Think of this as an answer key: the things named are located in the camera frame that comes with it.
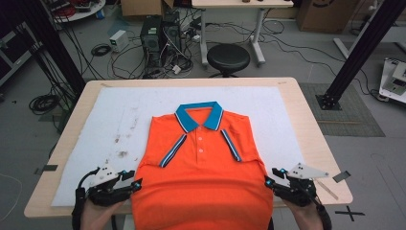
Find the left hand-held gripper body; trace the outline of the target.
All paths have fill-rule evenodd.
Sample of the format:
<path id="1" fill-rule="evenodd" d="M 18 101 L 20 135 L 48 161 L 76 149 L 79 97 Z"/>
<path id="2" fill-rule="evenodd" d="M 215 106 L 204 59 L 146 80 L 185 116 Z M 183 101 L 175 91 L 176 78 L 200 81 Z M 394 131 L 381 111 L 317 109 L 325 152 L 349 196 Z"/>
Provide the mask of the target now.
<path id="1" fill-rule="evenodd" d="M 95 204 L 103 207 L 125 201 L 130 198 L 129 186 L 115 189 L 118 181 L 122 181 L 110 164 L 104 164 L 96 173 L 96 177 L 90 183 L 87 197 Z"/>

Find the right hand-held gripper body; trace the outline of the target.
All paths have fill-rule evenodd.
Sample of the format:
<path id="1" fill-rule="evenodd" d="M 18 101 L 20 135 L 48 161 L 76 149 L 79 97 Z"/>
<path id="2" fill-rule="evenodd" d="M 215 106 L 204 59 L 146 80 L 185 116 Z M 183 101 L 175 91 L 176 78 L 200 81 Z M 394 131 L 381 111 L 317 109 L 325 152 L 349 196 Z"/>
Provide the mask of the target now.
<path id="1" fill-rule="evenodd" d="M 328 173 L 298 163 L 291 170 L 287 171 L 287 185 L 278 184 L 274 190 L 275 196 L 288 200 L 298 206 L 305 207 L 313 202 L 317 207 L 321 202 L 317 200 L 317 191 L 313 182 L 316 178 L 328 177 Z"/>

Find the orange polo shirt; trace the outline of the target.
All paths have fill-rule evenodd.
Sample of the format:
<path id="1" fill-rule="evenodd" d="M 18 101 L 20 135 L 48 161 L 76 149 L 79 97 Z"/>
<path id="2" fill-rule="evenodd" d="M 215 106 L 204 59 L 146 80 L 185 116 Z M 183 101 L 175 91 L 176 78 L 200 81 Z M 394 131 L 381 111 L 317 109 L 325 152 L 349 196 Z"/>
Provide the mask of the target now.
<path id="1" fill-rule="evenodd" d="M 136 230 L 267 230 L 273 194 L 264 185 L 247 116 L 217 102 L 180 105 L 151 120 L 131 198 Z"/>

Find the person's left hand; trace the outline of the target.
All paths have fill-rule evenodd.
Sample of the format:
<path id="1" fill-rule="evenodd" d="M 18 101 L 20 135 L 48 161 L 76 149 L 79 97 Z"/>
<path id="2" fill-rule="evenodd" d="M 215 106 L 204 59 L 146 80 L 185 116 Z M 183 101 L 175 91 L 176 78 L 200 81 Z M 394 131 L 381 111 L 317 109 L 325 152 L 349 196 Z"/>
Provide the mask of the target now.
<path id="1" fill-rule="evenodd" d="M 87 200 L 81 214 L 80 230 L 103 230 L 110 218 L 123 205 L 124 202 L 122 201 L 108 207 L 103 207 Z"/>

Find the person's right hand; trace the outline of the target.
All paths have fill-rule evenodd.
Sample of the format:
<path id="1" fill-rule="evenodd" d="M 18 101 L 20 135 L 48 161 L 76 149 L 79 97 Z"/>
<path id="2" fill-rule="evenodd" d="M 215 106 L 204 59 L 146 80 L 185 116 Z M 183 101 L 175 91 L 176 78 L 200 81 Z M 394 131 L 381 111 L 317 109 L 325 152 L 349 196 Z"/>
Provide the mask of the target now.
<path id="1" fill-rule="evenodd" d="M 300 230 L 324 230 L 314 203 L 301 207 L 285 199 L 282 202 L 292 212 Z"/>

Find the thin wooden stick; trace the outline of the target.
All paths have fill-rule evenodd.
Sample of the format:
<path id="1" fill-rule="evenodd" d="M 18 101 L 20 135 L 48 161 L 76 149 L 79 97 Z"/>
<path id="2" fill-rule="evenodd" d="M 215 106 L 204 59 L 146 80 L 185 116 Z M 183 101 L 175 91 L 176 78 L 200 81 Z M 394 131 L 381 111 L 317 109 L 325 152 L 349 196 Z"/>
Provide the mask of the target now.
<path id="1" fill-rule="evenodd" d="M 327 185 L 325 185 L 322 181 L 318 179 L 314 179 L 316 183 L 318 183 L 328 194 L 330 194 L 335 200 L 338 200 L 339 197 L 336 195 Z"/>

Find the grey tape piece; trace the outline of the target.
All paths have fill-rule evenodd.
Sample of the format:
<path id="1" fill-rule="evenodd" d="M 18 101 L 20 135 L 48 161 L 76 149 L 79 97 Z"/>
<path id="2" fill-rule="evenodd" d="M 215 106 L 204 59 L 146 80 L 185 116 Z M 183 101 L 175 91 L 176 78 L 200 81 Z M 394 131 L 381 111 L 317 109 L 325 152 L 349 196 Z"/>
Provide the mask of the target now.
<path id="1" fill-rule="evenodd" d="M 344 171 L 344 172 L 340 172 L 340 173 L 334 175 L 333 180 L 336 183 L 339 183 L 340 181 L 343 181 L 343 180 L 345 180 L 345 179 L 347 179 L 349 177 L 350 177 L 350 173 L 348 171 Z"/>
<path id="2" fill-rule="evenodd" d="M 42 168 L 37 168 L 34 171 L 36 175 L 42 175 L 44 172 L 55 172 L 58 165 L 44 165 Z"/>

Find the black tape cross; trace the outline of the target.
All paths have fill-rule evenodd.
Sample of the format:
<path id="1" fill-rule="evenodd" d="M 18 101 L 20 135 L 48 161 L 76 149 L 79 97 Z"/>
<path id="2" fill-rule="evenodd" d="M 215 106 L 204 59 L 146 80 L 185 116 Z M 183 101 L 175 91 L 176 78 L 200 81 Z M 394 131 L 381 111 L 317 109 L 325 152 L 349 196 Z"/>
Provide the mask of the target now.
<path id="1" fill-rule="evenodd" d="M 348 216 L 351 221 L 355 221 L 355 218 L 356 218 L 357 216 L 359 216 L 359 217 L 364 217 L 364 216 L 366 215 L 365 213 L 362 213 L 362 212 L 355 212 L 355 211 L 352 211 L 349 206 L 346 206 L 346 210 L 345 210 L 345 211 L 335 211 L 335 214 L 336 214 L 336 215 Z"/>

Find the white foam mat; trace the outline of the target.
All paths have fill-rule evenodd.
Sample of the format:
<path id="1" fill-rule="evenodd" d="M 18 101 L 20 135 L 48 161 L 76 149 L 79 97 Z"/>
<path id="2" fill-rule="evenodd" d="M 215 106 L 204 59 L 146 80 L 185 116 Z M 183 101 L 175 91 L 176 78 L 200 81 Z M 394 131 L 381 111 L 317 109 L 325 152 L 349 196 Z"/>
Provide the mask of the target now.
<path id="1" fill-rule="evenodd" d="M 105 163 L 116 172 L 135 170 L 152 117 L 172 114 L 181 104 L 204 102 L 250 118 L 266 170 L 290 170 L 305 161 L 277 86 L 105 87 L 79 133 L 52 205 L 74 205 L 79 181 Z"/>

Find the grey floor mat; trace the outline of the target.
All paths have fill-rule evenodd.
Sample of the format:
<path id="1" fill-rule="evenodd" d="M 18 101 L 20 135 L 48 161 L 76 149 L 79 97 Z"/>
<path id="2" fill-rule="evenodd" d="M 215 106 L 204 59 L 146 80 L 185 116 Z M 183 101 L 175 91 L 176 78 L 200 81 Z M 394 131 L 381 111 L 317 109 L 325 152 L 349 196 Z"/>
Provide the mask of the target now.
<path id="1" fill-rule="evenodd" d="M 317 100 L 327 91 L 328 83 L 300 83 L 304 97 L 324 135 L 384 137 L 358 92 L 350 85 L 341 97 L 338 108 L 323 110 Z"/>

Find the black round stool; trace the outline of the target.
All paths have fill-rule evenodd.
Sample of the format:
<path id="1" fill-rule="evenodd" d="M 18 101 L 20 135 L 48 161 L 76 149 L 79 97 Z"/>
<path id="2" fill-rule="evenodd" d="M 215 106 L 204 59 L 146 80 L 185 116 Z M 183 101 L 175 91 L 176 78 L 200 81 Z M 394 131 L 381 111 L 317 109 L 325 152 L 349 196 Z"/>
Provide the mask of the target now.
<path id="1" fill-rule="evenodd" d="M 207 54 L 208 63 L 216 70 L 217 75 L 223 78 L 234 77 L 235 72 L 246 68 L 250 61 L 249 53 L 236 44 L 218 44 L 212 47 Z"/>

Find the small white box device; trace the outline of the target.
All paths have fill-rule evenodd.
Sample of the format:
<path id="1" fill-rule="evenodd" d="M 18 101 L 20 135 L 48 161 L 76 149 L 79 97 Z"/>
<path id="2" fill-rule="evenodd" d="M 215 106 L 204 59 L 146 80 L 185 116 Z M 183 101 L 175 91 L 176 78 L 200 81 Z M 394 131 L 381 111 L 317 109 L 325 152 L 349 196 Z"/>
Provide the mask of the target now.
<path id="1" fill-rule="evenodd" d="M 127 32 L 119 30 L 109 38 L 112 50 L 116 53 L 121 52 L 129 44 Z"/>

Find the black computer tower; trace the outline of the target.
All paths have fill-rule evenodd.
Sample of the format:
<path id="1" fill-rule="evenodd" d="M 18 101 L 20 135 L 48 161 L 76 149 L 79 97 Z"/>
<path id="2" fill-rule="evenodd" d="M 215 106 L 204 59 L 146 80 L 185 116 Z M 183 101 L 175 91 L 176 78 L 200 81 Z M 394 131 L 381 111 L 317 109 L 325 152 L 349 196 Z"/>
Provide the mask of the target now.
<path id="1" fill-rule="evenodd" d="M 147 68 L 160 68 L 162 66 L 161 22 L 161 15 L 148 15 L 143 23 L 140 38 Z"/>
<path id="2" fill-rule="evenodd" d="M 167 12 L 162 21 L 162 35 L 164 40 L 163 57 L 168 61 L 170 57 L 182 51 L 179 12 Z"/>

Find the white machine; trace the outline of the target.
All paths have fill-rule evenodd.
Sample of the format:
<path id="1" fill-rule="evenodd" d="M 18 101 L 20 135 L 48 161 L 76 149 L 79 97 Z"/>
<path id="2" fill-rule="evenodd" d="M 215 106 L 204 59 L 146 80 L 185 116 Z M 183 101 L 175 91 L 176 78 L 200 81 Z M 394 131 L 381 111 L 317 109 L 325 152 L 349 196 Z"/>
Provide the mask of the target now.
<path id="1" fill-rule="evenodd" d="M 386 57 L 379 95 L 406 104 L 406 62 Z"/>

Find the black metal stand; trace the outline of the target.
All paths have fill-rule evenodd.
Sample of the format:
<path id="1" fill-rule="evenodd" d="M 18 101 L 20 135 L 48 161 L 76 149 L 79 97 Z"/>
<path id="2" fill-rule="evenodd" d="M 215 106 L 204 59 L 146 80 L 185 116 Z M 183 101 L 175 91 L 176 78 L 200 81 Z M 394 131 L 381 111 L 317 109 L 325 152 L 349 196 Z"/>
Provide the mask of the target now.
<path id="1" fill-rule="evenodd" d="M 384 0 L 381 3 L 326 93 L 316 96 L 323 110 L 339 109 L 344 92 L 405 9 L 406 0 Z"/>
<path id="2" fill-rule="evenodd" d="M 76 98 L 80 96 L 85 81 L 54 29 L 41 0 L 0 0 L 0 23 L 22 38 L 27 48 L 32 48 L 32 38 L 22 28 L 26 24 L 53 59 L 73 95 Z"/>

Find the cardboard box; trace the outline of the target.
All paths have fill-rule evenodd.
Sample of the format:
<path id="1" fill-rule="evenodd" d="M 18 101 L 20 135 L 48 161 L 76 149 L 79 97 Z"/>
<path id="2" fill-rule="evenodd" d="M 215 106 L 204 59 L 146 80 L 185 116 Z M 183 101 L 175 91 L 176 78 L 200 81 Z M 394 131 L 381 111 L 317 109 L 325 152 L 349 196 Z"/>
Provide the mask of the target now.
<path id="1" fill-rule="evenodd" d="M 340 34 L 360 0 L 303 0 L 296 21 L 300 31 Z"/>
<path id="2" fill-rule="evenodd" d="M 161 15 L 174 0 L 121 0 L 123 16 Z"/>

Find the round white table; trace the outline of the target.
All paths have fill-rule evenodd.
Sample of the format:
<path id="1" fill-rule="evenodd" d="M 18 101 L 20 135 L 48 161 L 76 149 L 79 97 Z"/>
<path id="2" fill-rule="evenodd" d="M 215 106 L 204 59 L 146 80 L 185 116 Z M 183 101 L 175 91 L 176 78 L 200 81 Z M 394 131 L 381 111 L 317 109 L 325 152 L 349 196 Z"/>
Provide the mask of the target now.
<path id="1" fill-rule="evenodd" d="M 53 0 L 48 7 L 56 23 L 67 23 L 96 15 L 106 0 Z"/>

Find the white desk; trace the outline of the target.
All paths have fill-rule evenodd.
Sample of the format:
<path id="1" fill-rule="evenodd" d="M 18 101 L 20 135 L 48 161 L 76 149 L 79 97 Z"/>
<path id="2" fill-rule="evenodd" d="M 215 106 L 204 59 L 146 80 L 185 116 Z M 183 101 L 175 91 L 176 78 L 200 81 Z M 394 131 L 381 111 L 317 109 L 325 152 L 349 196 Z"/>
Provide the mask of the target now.
<path id="1" fill-rule="evenodd" d="M 201 12 L 201 35 L 199 40 L 201 63 L 208 65 L 206 24 L 207 9 L 256 9 L 256 28 L 254 34 L 249 36 L 249 42 L 254 49 L 257 65 L 265 63 L 265 58 L 259 46 L 259 33 L 267 9 L 286 9 L 293 6 L 292 0 L 192 0 L 192 6 Z"/>

